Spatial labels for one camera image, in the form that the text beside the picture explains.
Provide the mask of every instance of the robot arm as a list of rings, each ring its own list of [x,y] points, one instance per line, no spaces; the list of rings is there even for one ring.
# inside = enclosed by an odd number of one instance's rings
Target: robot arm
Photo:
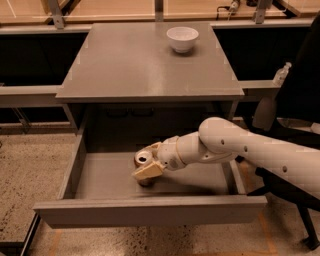
[[[138,151],[138,180],[160,176],[191,163],[227,162],[240,155],[257,167],[320,199],[320,151],[257,135],[218,117],[206,119],[198,132],[173,137]]]

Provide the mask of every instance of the floor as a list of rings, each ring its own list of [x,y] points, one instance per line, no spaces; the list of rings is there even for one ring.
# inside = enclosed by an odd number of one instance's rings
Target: floor
[[[33,204],[56,198],[74,140],[72,133],[0,133],[0,242],[23,241]],[[239,168],[248,190],[261,185],[251,165]],[[28,255],[320,255],[301,243],[306,232],[295,206],[267,199],[246,224],[53,230],[40,222]],[[320,236],[320,214],[311,216]]]

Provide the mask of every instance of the open drawer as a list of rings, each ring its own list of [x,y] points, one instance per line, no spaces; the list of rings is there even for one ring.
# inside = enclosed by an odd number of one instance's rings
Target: open drawer
[[[131,176],[135,152],[195,131],[207,114],[199,106],[90,105],[58,200],[34,210],[52,228],[252,221],[267,201],[246,196],[234,161],[167,171],[151,187]]]

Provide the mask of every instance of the black chair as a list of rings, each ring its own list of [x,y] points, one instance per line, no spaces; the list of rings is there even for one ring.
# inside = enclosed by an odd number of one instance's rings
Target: black chair
[[[313,21],[296,60],[274,101],[276,117],[320,123],[320,13]],[[262,131],[253,126],[250,126],[249,129],[269,137],[320,148],[320,135],[284,128],[276,119],[270,130]],[[303,242],[310,250],[316,249],[320,242],[308,208],[320,211],[320,200],[266,169],[257,168],[256,174],[263,178],[264,186],[248,195],[264,195],[271,192],[275,196],[296,204],[309,235]]]

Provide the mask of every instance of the bowl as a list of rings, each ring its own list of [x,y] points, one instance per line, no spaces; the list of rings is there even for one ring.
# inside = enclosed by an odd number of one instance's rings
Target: bowl
[[[178,53],[190,51],[198,36],[199,32],[189,27],[174,27],[167,31],[169,44]]]

